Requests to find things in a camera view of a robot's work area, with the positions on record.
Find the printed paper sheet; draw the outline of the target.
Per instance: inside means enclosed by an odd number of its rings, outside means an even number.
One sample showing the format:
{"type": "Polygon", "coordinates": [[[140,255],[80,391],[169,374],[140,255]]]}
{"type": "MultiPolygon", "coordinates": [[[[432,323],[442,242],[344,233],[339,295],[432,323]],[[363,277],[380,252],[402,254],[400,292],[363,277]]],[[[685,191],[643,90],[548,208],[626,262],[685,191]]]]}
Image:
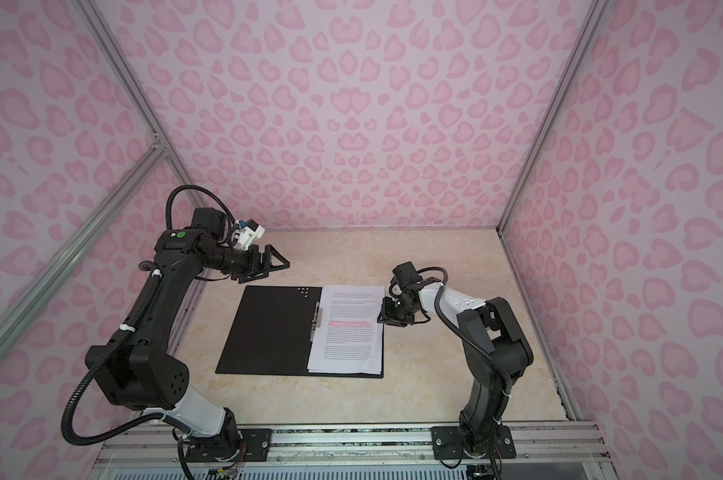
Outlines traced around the printed paper sheet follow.
{"type": "Polygon", "coordinates": [[[321,289],[318,325],[307,370],[311,374],[383,375],[381,286],[327,285],[321,289]]]}

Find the blue folder with black inside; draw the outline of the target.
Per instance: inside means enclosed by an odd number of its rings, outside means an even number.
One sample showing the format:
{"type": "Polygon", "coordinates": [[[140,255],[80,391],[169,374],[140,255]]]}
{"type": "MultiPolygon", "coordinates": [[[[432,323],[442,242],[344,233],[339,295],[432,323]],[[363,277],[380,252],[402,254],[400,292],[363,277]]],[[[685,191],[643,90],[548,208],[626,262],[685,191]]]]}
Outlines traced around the blue folder with black inside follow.
{"type": "Polygon", "coordinates": [[[308,360],[321,293],[313,286],[247,286],[215,373],[313,376],[308,360]]]}

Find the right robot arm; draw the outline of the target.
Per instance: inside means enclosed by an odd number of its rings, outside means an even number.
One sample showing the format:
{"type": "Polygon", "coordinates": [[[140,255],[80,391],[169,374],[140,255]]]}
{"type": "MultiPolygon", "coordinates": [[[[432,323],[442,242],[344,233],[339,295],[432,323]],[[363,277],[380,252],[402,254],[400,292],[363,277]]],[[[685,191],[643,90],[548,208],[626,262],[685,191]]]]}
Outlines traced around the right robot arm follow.
{"type": "Polygon", "coordinates": [[[533,364],[533,350],[507,300],[471,297],[447,286],[449,274],[442,267],[417,269],[411,262],[397,265],[383,298],[377,322],[393,327],[419,324],[437,318],[455,334],[473,376],[471,397],[459,415],[457,444],[443,443],[437,458],[457,457],[499,460],[513,440],[503,425],[503,415],[517,380],[533,364]]]}

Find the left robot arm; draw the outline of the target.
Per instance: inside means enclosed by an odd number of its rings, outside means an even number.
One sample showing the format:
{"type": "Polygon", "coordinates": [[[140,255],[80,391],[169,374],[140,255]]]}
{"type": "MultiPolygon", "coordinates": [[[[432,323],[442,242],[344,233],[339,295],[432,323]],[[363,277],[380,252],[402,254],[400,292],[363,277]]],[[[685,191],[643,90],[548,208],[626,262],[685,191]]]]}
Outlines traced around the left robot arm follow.
{"type": "Polygon", "coordinates": [[[192,387],[189,369],[170,353],[169,340],[185,295],[201,273],[214,270],[247,283],[289,268],[289,261],[274,247],[256,245],[263,233],[256,222],[236,222],[214,208],[195,209],[185,228],[166,226],[153,260],[141,266],[148,277],[131,312],[107,344],[92,346],[85,355],[87,372],[61,419],[61,433],[69,444],[105,442],[156,420],[175,429],[180,451],[193,448],[206,460],[243,458],[244,441],[233,413],[192,387]],[[75,433],[74,412],[91,384],[110,404],[139,416],[101,434],[75,433]]]}

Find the silver folder clip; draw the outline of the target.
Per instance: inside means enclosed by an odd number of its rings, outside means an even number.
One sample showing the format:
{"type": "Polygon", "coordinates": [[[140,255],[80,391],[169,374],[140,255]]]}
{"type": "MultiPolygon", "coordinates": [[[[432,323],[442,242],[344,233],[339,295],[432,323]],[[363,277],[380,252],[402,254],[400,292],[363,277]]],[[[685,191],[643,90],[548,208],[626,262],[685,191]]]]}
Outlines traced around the silver folder clip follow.
{"type": "Polygon", "coordinates": [[[314,341],[315,335],[317,334],[317,331],[320,328],[320,322],[322,318],[322,307],[319,302],[315,304],[315,310],[313,314],[313,318],[311,320],[311,330],[310,330],[310,342],[314,341]]]}

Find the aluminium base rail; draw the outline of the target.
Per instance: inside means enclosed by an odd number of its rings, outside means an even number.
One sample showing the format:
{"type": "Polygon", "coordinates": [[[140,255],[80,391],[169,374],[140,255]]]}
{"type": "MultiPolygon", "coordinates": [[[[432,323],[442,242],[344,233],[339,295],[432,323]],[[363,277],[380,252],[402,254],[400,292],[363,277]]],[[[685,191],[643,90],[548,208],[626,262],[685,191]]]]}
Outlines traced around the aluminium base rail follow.
{"type": "Polygon", "coordinates": [[[613,479],[601,432],[584,421],[511,421],[495,454],[459,450],[452,423],[272,424],[242,428],[245,456],[178,457],[167,426],[101,448],[91,479],[613,479]]]}

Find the aluminium corner post left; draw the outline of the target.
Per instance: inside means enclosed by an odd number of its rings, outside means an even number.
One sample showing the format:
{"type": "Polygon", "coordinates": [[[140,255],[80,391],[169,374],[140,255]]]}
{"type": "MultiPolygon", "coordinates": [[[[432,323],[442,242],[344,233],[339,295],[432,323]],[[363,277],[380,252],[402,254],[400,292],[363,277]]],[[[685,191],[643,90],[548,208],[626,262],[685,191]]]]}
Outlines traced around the aluminium corner post left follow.
{"type": "Polygon", "coordinates": [[[196,184],[97,3],[95,1],[71,1],[70,4],[78,13],[102,57],[107,61],[120,83],[125,96],[130,100],[137,116],[151,135],[152,152],[148,154],[148,158],[152,161],[164,161],[180,184],[196,184]]]}

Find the aluminium corner post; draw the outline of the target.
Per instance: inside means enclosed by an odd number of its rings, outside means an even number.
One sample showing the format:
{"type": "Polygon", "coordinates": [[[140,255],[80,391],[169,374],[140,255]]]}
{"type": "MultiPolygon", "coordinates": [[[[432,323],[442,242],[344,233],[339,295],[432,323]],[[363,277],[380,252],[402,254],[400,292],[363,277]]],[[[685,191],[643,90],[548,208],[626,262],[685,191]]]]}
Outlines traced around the aluminium corner post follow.
{"type": "Polygon", "coordinates": [[[196,184],[97,3],[95,1],[71,1],[70,4],[78,13],[102,57],[107,61],[120,83],[125,96],[130,100],[137,116],[151,135],[152,152],[148,154],[148,158],[152,161],[164,161],[180,184],[196,184]]]}
{"type": "Polygon", "coordinates": [[[509,231],[509,224],[511,224],[511,220],[513,220],[513,214],[515,214],[517,206],[521,203],[521,195],[523,195],[525,187],[529,184],[529,179],[531,179],[531,174],[533,174],[533,168],[535,168],[535,164],[537,164],[537,161],[541,158],[543,147],[545,147],[549,136],[551,136],[551,133],[555,130],[557,120],[559,120],[561,112],[565,109],[565,104],[567,104],[567,100],[569,100],[569,95],[571,95],[573,87],[577,84],[577,77],[579,77],[579,74],[583,71],[587,57],[589,57],[589,53],[593,50],[593,45],[595,45],[597,37],[601,34],[603,25],[609,21],[611,12],[613,12],[613,1],[597,0],[591,2],[591,5],[589,5],[589,11],[587,11],[583,26],[581,26],[579,34],[575,37],[573,50],[571,50],[567,62],[563,64],[563,71],[561,71],[559,80],[557,80],[555,89],[553,89],[553,94],[551,94],[551,99],[549,99],[549,103],[547,103],[545,115],[543,115],[541,124],[539,124],[539,128],[537,128],[537,132],[535,132],[533,143],[531,143],[531,147],[529,147],[529,151],[527,151],[527,157],[525,157],[525,161],[523,161],[523,168],[521,168],[521,172],[519,172],[519,177],[517,177],[517,181],[515,181],[513,190],[511,190],[509,203],[507,203],[507,207],[503,210],[503,215],[501,215],[501,220],[499,220],[499,225],[497,225],[497,235],[499,238],[503,238],[505,233],[509,231]]]}

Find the aluminium diagonal wall bar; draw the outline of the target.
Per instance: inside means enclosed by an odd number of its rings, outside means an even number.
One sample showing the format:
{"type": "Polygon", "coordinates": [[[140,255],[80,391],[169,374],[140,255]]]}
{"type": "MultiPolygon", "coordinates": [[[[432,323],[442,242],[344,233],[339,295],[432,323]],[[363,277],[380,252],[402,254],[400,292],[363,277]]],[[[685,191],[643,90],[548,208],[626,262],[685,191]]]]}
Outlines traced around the aluminium diagonal wall bar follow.
{"type": "Polygon", "coordinates": [[[39,276],[23,290],[17,302],[5,310],[0,318],[0,364],[163,158],[165,145],[158,142],[55,253],[39,276]]]}

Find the aluminium corner post right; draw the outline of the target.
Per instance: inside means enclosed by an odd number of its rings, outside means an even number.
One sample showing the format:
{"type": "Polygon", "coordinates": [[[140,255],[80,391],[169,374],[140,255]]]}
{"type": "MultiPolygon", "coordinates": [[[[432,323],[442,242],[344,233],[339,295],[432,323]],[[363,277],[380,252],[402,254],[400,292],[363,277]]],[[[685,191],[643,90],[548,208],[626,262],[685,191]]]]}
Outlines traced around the aluminium corner post right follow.
{"type": "Polygon", "coordinates": [[[553,94],[551,94],[551,99],[549,99],[549,103],[547,103],[545,115],[543,115],[541,124],[539,124],[539,128],[537,128],[537,132],[535,132],[533,143],[531,143],[531,147],[529,147],[529,151],[527,151],[527,157],[525,157],[525,161],[523,161],[523,168],[521,168],[521,172],[519,172],[519,177],[517,177],[517,181],[515,181],[513,190],[511,190],[509,203],[507,203],[507,207],[503,210],[503,215],[501,215],[501,220],[499,220],[499,225],[497,225],[497,235],[499,238],[503,238],[505,233],[509,231],[509,224],[511,224],[511,220],[513,220],[513,214],[515,214],[517,206],[521,203],[521,195],[523,195],[525,187],[529,184],[529,179],[531,179],[531,174],[533,174],[533,168],[535,168],[535,164],[537,164],[537,161],[541,158],[543,147],[545,147],[549,136],[551,136],[551,133],[555,130],[557,120],[559,120],[561,112],[565,109],[565,104],[567,104],[567,100],[569,100],[569,95],[571,95],[573,87],[577,84],[577,77],[579,77],[579,74],[583,71],[587,57],[589,57],[589,53],[593,50],[593,45],[595,45],[597,37],[601,34],[603,25],[609,21],[611,12],[613,12],[613,1],[597,0],[591,2],[591,5],[589,5],[589,11],[587,11],[583,26],[581,26],[579,34],[575,37],[573,50],[571,50],[567,62],[563,64],[563,71],[561,71],[559,80],[557,80],[555,89],[553,89],[553,94]]]}

